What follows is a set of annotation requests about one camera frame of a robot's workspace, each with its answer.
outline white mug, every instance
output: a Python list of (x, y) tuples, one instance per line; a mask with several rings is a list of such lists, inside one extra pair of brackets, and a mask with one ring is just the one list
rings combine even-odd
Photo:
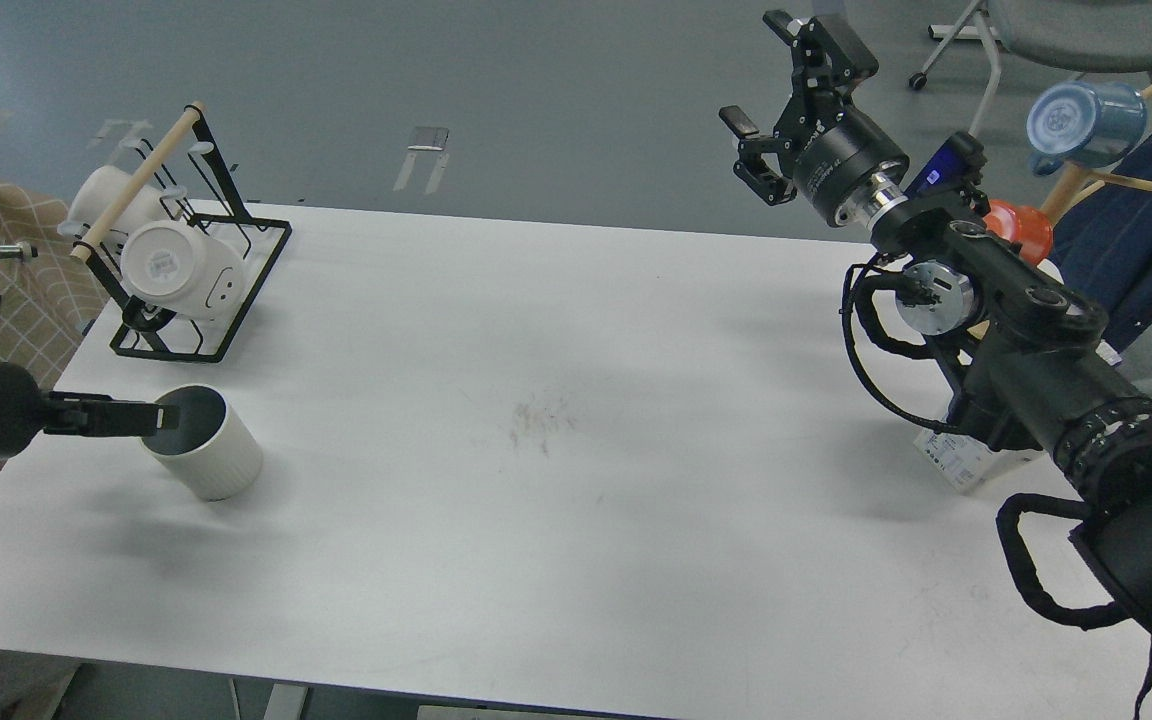
[[(83, 182), (83, 187), (78, 188), (78, 195), (74, 195), (73, 205), (69, 206), (69, 215), (65, 219), (67, 225), (96, 225), (96, 219), (101, 217), (101, 213), (109, 207), (109, 203), (114, 200), (114, 196), (122, 191), (127, 187), (127, 181), (132, 179), (128, 173), (115, 168), (114, 165), (103, 165), (100, 168), (96, 168), (86, 181)], [(156, 220), (170, 220), (173, 214), (164, 206), (160, 202), (161, 192), (152, 190), (150, 187), (143, 187), (136, 196), (132, 197), (131, 204), (127, 206), (122, 215), (119, 215), (114, 220), (112, 232), (122, 234), (123, 237), (109, 238), (109, 242), (104, 243), (106, 247), (111, 242), (122, 243), (126, 241), (126, 236), (136, 232), (136, 228), (144, 223), (152, 223)], [(116, 255), (118, 247), (111, 247), (109, 250)]]
[(260, 475), (264, 452), (217, 388), (182, 386), (156, 403), (179, 407), (180, 424), (141, 445), (200, 500), (236, 495)]
[(238, 251), (177, 220), (142, 225), (119, 270), (134, 296), (200, 320), (234, 314), (247, 290)]

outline red cup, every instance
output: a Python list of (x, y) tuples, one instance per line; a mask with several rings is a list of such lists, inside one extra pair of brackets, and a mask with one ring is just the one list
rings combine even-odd
[(1052, 251), (1052, 222), (1039, 209), (990, 200), (984, 223), (999, 237), (1020, 243), (1020, 258), (1030, 265), (1043, 263)]

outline mug handle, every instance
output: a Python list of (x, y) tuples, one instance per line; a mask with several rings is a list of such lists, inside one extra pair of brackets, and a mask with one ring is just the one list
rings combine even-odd
[(1053, 156), (1044, 156), (1043, 152), (1030, 152), (1029, 154), (1029, 172), (1038, 177), (1049, 176), (1059, 170), (1061, 165), (1064, 165), (1064, 160), (1053, 158)]
[(137, 296), (129, 296), (127, 305), (123, 305), (123, 325), (138, 333), (157, 333), (172, 323), (175, 311), (160, 306), (153, 314), (145, 314), (145, 300)]

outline blue fabric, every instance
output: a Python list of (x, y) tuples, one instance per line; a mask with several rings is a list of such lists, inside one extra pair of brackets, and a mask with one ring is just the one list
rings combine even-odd
[[(1114, 170), (1152, 179), (1152, 135)], [(1111, 313), (1105, 340), (1123, 350), (1152, 323), (1152, 192), (1107, 185), (1056, 223), (1051, 259), (1064, 282)]]

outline plaid cloth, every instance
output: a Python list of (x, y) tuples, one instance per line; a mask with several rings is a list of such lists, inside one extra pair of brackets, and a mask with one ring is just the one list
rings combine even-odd
[(65, 203), (0, 182), (0, 245), (31, 243), (38, 258), (0, 260), (0, 361), (22, 365), (52, 387), (82, 341), (82, 331), (108, 296), (88, 268), (69, 259), (56, 233)]

